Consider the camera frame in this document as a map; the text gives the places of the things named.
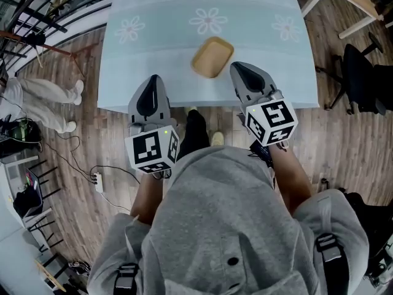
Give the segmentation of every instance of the checkered tablecloth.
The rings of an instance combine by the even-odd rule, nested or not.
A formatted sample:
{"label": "checkered tablecloth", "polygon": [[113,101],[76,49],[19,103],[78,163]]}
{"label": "checkered tablecloth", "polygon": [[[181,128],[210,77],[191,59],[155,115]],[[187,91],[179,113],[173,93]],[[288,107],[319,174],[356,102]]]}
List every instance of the checkered tablecloth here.
{"label": "checkered tablecloth", "polygon": [[215,79],[191,68],[211,36],[235,47],[231,61],[268,72],[295,107],[318,106],[313,55],[297,0],[114,0],[98,107],[126,112],[137,87],[152,74],[164,80],[172,106],[239,104],[229,65]]}

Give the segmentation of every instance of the white cube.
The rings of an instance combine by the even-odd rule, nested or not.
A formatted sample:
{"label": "white cube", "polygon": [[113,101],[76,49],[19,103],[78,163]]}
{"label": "white cube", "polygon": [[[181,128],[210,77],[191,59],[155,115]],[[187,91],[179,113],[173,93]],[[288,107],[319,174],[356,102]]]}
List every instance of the white cube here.
{"label": "white cube", "polygon": [[294,108],[285,98],[246,109],[246,127],[262,146],[288,140],[297,125]]}
{"label": "white cube", "polygon": [[142,173],[169,170],[176,163],[179,136],[169,125],[125,139],[131,167]]}

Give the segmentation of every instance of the white flower print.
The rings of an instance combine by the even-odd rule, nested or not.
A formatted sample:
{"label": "white flower print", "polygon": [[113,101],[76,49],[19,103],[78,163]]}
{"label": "white flower print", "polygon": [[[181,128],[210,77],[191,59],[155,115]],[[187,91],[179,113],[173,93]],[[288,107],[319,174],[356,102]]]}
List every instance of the white flower print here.
{"label": "white flower print", "polygon": [[203,35],[208,30],[211,30],[213,34],[221,33],[221,26],[219,24],[224,24],[228,22],[227,17],[218,17],[219,10],[216,7],[213,7],[206,13],[203,9],[197,9],[195,13],[199,17],[193,17],[190,19],[189,23],[191,25],[199,25],[198,34]]}
{"label": "white flower print", "polygon": [[271,25],[275,30],[281,31],[280,38],[287,41],[289,38],[294,42],[299,42],[299,35],[302,33],[299,27],[294,25],[292,17],[283,18],[281,15],[276,15],[276,23]]}
{"label": "white flower print", "polygon": [[115,32],[116,36],[120,36],[119,43],[124,44],[128,39],[136,41],[138,39],[138,33],[136,31],[143,30],[145,23],[138,23],[139,16],[133,17],[131,21],[122,20],[122,28]]}

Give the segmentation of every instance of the power strip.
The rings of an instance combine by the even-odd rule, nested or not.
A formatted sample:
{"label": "power strip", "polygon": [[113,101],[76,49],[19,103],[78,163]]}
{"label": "power strip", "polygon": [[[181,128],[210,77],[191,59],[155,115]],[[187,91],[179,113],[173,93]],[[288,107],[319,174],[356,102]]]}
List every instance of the power strip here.
{"label": "power strip", "polygon": [[96,191],[100,194],[104,192],[103,176],[100,173],[94,173]]}

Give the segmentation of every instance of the wooden tray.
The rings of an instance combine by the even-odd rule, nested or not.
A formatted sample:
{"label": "wooden tray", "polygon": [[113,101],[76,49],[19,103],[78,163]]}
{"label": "wooden tray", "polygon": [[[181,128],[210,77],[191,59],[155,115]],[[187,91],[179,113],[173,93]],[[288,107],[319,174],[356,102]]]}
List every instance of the wooden tray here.
{"label": "wooden tray", "polygon": [[220,37],[208,38],[191,61],[194,71],[213,79],[224,69],[235,49]]}

